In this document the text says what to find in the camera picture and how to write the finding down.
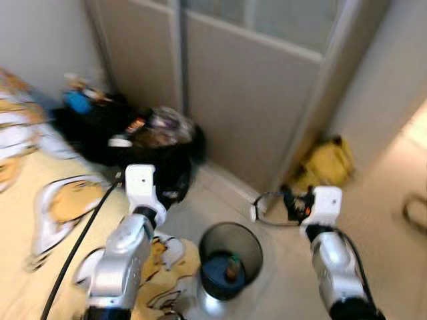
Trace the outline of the blue plastic item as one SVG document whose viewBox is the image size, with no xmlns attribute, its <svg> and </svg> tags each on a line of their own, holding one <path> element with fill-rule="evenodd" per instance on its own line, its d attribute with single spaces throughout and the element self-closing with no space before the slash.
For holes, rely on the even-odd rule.
<svg viewBox="0 0 427 320">
<path fill-rule="evenodd" d="M 88 115 L 93 107 L 89 98 L 79 89 L 68 89 L 62 93 L 64 104 L 79 115 Z"/>
</svg>

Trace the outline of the blue bin liner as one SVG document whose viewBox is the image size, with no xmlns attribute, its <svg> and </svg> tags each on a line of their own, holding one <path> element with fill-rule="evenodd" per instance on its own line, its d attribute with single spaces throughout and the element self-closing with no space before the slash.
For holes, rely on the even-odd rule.
<svg viewBox="0 0 427 320">
<path fill-rule="evenodd" d="M 231 301 L 250 284 L 244 265 L 238 280 L 235 283 L 226 283 L 224 271 L 226 259 L 230 255 L 226 253 L 213 255 L 204 260 L 201 266 L 202 289 L 214 299 L 219 299 L 219 301 Z"/>
</svg>

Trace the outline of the beige sliding door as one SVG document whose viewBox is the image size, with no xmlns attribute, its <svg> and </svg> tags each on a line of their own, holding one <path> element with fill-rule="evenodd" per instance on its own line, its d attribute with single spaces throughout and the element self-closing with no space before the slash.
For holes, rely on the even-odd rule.
<svg viewBox="0 0 427 320">
<path fill-rule="evenodd" d="M 326 131 L 392 0 L 82 0 L 107 82 L 174 107 L 208 161 L 253 190 L 283 182 Z"/>
</svg>

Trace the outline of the yellow cartoon print blanket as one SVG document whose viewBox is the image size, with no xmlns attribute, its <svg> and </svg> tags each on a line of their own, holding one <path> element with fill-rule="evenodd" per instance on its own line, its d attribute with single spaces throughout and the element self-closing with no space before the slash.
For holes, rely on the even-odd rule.
<svg viewBox="0 0 427 320">
<path fill-rule="evenodd" d="M 107 97 L 79 77 L 68 89 Z M 84 159 L 51 112 L 0 68 L 0 320 L 83 320 L 92 271 L 130 214 L 125 170 Z M 194 296 L 198 248 L 162 226 L 153 230 L 130 320 L 174 316 Z"/>
</svg>

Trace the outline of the yellow bag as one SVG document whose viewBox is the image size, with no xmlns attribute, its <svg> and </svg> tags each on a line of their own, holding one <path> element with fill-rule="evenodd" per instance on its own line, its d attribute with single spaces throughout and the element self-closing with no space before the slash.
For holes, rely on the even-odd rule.
<svg viewBox="0 0 427 320">
<path fill-rule="evenodd" d="M 323 185 L 342 187 L 354 171 L 354 156 L 350 146 L 341 136 L 333 136 L 308 153 L 286 186 L 299 191 Z"/>
</svg>

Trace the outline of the small brown bottle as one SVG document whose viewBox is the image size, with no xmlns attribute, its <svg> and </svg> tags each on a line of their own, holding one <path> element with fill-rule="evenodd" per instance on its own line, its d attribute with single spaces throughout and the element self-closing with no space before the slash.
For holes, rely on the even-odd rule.
<svg viewBox="0 0 427 320">
<path fill-rule="evenodd" d="M 226 283 L 235 283 L 243 271 L 243 263 L 237 254 L 232 254 L 226 259 L 224 278 Z"/>
</svg>

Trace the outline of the black rubbish bag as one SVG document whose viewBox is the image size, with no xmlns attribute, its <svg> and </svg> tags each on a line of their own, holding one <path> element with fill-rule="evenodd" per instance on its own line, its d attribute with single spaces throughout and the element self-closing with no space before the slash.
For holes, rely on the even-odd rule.
<svg viewBox="0 0 427 320">
<path fill-rule="evenodd" d="M 108 95 L 103 101 L 89 98 L 89 101 L 93 110 L 88 115 L 79 115 L 64 103 L 51 112 L 52 125 L 86 161 L 119 171 L 132 164 L 189 169 L 194 182 L 207 149 L 207 139 L 199 125 L 195 124 L 195 137 L 190 143 L 142 147 L 133 144 L 125 130 L 141 113 L 150 109 L 132 107 L 122 95 Z"/>
</svg>

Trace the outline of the black mesh waste bin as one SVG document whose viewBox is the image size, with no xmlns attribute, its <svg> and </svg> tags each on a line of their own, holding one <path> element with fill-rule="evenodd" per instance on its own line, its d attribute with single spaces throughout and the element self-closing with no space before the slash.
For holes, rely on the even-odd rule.
<svg viewBox="0 0 427 320">
<path fill-rule="evenodd" d="M 258 237 L 256 237 L 256 234 L 244 225 L 241 225 L 241 223 L 223 222 L 211 226 L 202 235 L 199 253 L 201 266 L 204 260 L 213 255 L 222 253 L 237 254 L 243 261 L 250 284 L 259 277 L 264 264 L 262 244 Z"/>
</svg>

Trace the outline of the crumpled patterned wrapper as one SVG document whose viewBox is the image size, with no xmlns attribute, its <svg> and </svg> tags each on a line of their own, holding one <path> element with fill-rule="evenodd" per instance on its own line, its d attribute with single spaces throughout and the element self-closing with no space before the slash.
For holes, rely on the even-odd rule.
<svg viewBox="0 0 427 320">
<path fill-rule="evenodd" d="M 170 147 L 193 141 L 195 123 L 171 107 L 159 106 L 141 113 L 125 132 L 133 144 Z"/>
</svg>

